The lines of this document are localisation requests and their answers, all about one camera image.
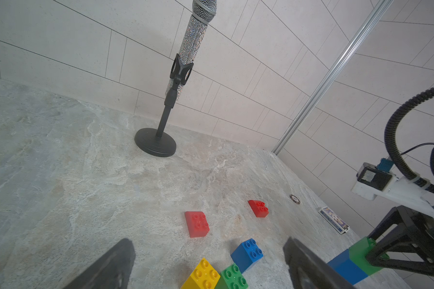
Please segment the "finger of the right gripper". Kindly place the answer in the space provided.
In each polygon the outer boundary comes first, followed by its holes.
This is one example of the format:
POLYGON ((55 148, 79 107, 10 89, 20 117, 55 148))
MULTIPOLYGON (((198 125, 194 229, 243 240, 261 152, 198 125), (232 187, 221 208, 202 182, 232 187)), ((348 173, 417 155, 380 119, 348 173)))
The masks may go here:
POLYGON ((434 277, 434 246, 417 246, 409 242, 379 243, 365 255, 365 259, 374 267, 434 277))
POLYGON ((367 237, 383 246, 421 246, 425 242, 423 221, 421 213, 401 205, 392 208, 367 237))

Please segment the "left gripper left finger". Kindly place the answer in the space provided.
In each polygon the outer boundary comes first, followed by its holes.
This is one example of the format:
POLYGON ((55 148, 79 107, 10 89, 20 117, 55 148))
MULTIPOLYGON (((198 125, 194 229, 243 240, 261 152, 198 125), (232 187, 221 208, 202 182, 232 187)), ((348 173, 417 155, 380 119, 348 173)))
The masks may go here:
POLYGON ((135 258, 133 242, 123 238, 65 289, 126 289, 135 258))

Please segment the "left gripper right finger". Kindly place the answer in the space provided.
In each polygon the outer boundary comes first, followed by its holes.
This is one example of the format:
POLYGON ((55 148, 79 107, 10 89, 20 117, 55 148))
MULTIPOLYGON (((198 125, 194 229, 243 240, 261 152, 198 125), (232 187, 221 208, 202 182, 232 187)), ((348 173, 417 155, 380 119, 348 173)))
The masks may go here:
POLYGON ((296 238, 288 238, 283 246, 283 253, 295 289, 354 288, 296 238))

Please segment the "blue small lego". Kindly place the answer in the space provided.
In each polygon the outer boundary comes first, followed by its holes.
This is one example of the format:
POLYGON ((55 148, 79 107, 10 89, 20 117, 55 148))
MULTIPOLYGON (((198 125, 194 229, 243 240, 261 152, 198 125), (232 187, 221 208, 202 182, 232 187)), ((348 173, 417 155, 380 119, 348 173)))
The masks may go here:
POLYGON ((257 242, 251 238, 242 242, 230 256, 243 274, 261 260, 264 257, 264 253, 258 247, 257 242))
POLYGON ((368 275, 350 259, 349 249, 340 253, 327 264, 351 285, 368 278, 368 275))

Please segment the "green small lego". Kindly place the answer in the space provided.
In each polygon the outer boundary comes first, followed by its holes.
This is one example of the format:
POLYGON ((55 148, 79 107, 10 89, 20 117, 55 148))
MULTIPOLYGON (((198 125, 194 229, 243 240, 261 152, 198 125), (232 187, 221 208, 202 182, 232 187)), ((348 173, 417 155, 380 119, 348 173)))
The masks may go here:
POLYGON ((348 248, 349 259, 368 276, 371 276, 383 269, 383 267, 376 267, 371 265, 366 260, 367 254, 370 253, 376 245, 377 243, 375 240, 373 240, 372 238, 364 237, 348 248))
POLYGON ((248 289, 248 282, 239 267, 233 263, 220 273, 215 289, 248 289))

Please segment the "red small lego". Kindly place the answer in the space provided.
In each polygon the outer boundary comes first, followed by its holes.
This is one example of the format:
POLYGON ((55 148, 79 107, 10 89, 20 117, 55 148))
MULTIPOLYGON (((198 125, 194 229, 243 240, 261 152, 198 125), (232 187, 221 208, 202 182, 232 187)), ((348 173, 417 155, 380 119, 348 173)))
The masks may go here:
POLYGON ((184 213, 190 238, 205 237, 210 231, 206 215, 202 211, 184 213))
POLYGON ((269 214, 269 209, 266 207, 265 202, 249 200, 248 203, 256 217, 265 218, 269 214))

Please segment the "yellow small lego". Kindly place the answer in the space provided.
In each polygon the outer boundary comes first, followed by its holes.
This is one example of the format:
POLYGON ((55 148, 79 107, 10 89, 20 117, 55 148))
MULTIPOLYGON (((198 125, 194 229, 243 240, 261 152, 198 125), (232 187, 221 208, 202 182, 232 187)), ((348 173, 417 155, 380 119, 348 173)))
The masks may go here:
POLYGON ((181 289, 214 289, 220 277, 210 262, 203 258, 181 286, 181 289))

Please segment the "playing card box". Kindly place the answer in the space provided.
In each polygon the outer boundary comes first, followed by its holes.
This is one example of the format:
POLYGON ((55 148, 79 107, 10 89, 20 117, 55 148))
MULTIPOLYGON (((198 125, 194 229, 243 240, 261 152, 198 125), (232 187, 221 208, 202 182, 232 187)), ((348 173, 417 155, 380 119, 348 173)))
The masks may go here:
POLYGON ((320 208, 318 212, 339 234, 345 234, 349 231, 350 226, 329 207, 320 208))

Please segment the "black microphone stand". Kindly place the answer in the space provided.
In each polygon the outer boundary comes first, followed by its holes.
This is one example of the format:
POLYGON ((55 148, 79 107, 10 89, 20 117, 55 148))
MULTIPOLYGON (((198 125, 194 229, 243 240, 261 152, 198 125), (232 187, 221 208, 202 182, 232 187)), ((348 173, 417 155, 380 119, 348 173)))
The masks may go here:
POLYGON ((143 152, 156 157, 170 157, 175 154, 177 149, 176 141, 164 131, 171 110, 178 98, 178 89, 188 82, 193 66, 193 62, 183 64, 180 55, 176 55, 170 73, 172 85, 166 93, 165 108, 158 128, 142 128, 135 135, 135 143, 143 152))

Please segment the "glitter microphone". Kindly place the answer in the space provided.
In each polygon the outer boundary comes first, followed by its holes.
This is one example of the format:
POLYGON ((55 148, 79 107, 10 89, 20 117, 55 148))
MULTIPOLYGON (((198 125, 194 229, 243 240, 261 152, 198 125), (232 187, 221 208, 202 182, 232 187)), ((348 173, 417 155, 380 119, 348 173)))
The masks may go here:
POLYGON ((217 14, 215 0, 192 2, 192 15, 188 22, 184 38, 176 55, 170 73, 166 96, 179 96, 188 82, 194 65, 194 59, 203 41, 209 22, 217 14))

